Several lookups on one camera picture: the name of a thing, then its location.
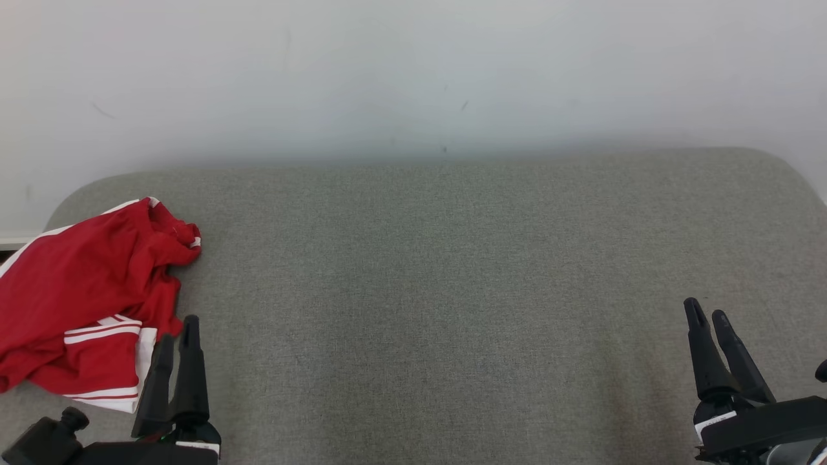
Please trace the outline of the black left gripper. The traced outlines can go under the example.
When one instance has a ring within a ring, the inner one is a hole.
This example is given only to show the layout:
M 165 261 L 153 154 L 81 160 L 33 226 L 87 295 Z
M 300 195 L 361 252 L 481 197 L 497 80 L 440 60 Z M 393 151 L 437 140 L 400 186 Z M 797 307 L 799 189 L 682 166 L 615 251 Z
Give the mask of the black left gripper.
M 155 441 L 93 442 L 82 446 L 75 433 L 83 426 L 66 426 L 78 450 L 70 464 L 218 464 L 222 437 L 209 422 L 209 392 L 199 318 L 186 316 L 178 339 L 178 372 L 169 404 L 169 378 L 174 367 L 174 338 L 163 335 L 154 345 L 132 427 L 134 439 Z M 174 423 L 169 422 L 169 412 Z

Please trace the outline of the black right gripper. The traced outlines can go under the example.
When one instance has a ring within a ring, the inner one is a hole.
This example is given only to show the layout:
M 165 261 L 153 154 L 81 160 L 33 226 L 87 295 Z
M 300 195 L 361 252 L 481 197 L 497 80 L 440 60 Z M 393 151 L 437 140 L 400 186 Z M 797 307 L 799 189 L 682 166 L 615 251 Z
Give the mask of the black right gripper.
M 711 322 L 696 298 L 684 300 L 695 391 L 701 401 L 738 395 L 760 403 L 737 402 L 712 412 L 703 404 L 695 422 L 699 439 L 695 460 L 711 464 L 824 464 L 825 400 L 812 395 L 776 402 L 747 347 L 723 310 Z

